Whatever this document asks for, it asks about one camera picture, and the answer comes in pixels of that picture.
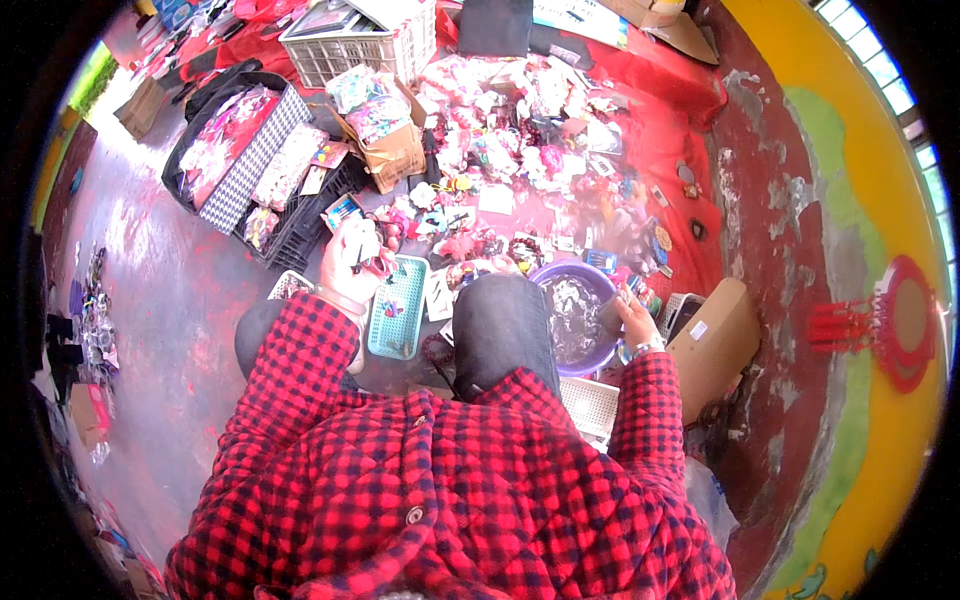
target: yellow wall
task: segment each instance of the yellow wall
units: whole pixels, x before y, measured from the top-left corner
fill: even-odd
[[[725,6],[769,63],[778,83],[805,88],[830,103],[846,131],[844,159],[853,193],[886,246],[888,261],[911,256],[948,300],[944,252],[934,233],[925,184],[893,112],[869,73],[848,55],[801,0],[725,0]],[[870,393],[867,455],[851,492],[824,535],[816,563],[827,566],[819,593],[840,598],[864,577],[864,557],[880,551],[897,528],[936,433],[945,388],[944,349],[911,394],[897,393],[876,365]],[[789,588],[796,592],[800,581]],[[767,598],[781,600],[783,589]]]
[[[41,233],[43,228],[43,217],[46,215],[50,192],[54,188],[63,156],[66,154],[67,147],[70,146],[70,140],[73,139],[74,132],[80,126],[80,121],[80,114],[76,110],[71,107],[65,108],[54,131],[54,138],[47,148],[43,166],[40,168],[40,176],[36,182],[34,207],[30,215],[30,225],[37,233]]]

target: water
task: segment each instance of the water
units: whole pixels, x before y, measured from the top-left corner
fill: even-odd
[[[609,336],[600,322],[603,302],[582,277],[553,276],[542,286],[550,307],[557,362],[572,365],[587,358]]]

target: hand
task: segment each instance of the hand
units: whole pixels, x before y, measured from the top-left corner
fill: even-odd
[[[344,250],[347,247],[347,240],[363,235],[361,230],[363,221],[364,218],[361,215],[351,215],[337,228],[333,239],[326,245],[324,262],[320,267],[320,285],[357,304],[366,306],[386,277],[367,268],[361,269],[357,275],[353,274],[356,256],[346,256]],[[388,237],[385,242],[388,248],[396,248],[395,237]]]
[[[629,298],[630,303],[625,302],[620,294]],[[650,316],[650,312],[643,307],[640,300],[636,299],[636,296],[630,291],[626,283],[620,284],[620,294],[617,295],[613,304],[616,306],[616,312],[620,315],[620,319],[622,319],[624,325],[626,325],[627,333],[624,336],[624,340],[627,343],[627,348],[633,351],[634,348],[641,344],[649,344],[655,349],[661,350],[666,346],[666,343],[660,336],[660,332],[657,331],[657,324],[654,323],[654,318]]]

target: jacket button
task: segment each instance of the jacket button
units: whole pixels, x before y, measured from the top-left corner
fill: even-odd
[[[407,525],[413,525],[417,521],[423,518],[423,507],[415,506],[410,509],[410,512],[407,513]]]

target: white plastic basket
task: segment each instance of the white plastic basket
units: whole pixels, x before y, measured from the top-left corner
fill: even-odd
[[[600,438],[604,447],[613,432],[619,397],[620,389],[614,386],[580,377],[560,378],[560,400],[577,431]]]
[[[287,283],[294,283],[294,282],[301,283],[309,288],[313,288],[313,283],[310,283],[310,281],[308,281],[306,277],[302,276],[296,271],[284,271],[283,274],[280,275],[280,279],[278,279],[274,284],[274,289],[270,291],[270,296],[267,297],[267,300],[284,298],[283,296],[284,286],[286,286]]]
[[[680,308],[688,298],[699,300],[701,304],[707,301],[703,296],[696,294],[671,294],[670,300],[667,301],[666,306],[660,311],[660,318],[657,319],[657,331],[660,332],[660,336],[662,336],[664,340],[667,339],[667,336],[670,334],[670,329],[673,328],[673,324],[677,321],[677,315],[680,314]]]
[[[436,4],[437,0],[425,0],[420,12],[391,32],[316,34],[293,39],[287,39],[284,33],[279,40],[304,87],[324,87],[327,81],[358,64],[374,70],[385,66],[409,85],[437,52]]]

